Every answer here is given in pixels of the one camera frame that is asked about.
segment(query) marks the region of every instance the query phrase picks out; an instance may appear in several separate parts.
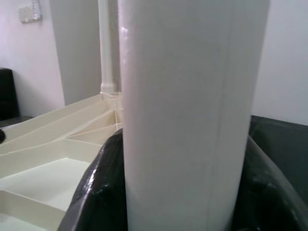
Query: white pipe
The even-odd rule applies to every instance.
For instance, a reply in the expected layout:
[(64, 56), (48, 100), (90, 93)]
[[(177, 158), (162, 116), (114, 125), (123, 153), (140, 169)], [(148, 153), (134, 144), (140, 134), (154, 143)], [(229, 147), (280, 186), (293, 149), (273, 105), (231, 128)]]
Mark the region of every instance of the white pipe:
[(120, 0), (130, 231), (224, 231), (268, 0)]
[(108, 0), (98, 0), (101, 42), (102, 83), (100, 94), (115, 91), (112, 72)]

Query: cream plastic tray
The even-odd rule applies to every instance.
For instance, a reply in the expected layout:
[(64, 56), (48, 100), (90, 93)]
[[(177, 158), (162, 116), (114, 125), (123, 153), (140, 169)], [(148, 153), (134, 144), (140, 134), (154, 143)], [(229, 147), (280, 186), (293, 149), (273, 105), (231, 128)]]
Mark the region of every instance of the cream plastic tray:
[(84, 171), (122, 123), (122, 96), (97, 95), (5, 129), (0, 230), (56, 230)]

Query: white roll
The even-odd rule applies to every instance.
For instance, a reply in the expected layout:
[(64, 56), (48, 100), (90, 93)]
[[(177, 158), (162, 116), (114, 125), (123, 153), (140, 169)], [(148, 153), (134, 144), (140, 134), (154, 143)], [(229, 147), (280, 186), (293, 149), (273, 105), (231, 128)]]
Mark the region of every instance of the white roll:
[(268, 0), (119, 0), (130, 231), (228, 230)]

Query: white wall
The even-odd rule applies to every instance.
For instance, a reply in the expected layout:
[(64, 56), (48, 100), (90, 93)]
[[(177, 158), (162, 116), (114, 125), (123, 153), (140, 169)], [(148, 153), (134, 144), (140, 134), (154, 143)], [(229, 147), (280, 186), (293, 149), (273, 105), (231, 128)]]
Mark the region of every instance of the white wall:
[(0, 67), (13, 70), (22, 115), (38, 116), (64, 106), (48, 0), (43, 20), (21, 24), (18, 7), (30, 0), (0, 0)]
[(308, 125), (308, 1), (271, 0), (253, 114)]
[(98, 0), (51, 0), (65, 105), (100, 92)]

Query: wall outlet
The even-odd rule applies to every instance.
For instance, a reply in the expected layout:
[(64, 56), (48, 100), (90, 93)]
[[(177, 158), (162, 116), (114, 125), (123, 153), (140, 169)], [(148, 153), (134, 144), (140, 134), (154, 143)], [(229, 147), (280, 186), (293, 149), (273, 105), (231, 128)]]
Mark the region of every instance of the wall outlet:
[(42, 14), (40, 11), (39, 0), (32, 0), (31, 4), (19, 8), (18, 15), (21, 23), (30, 23), (40, 20)]

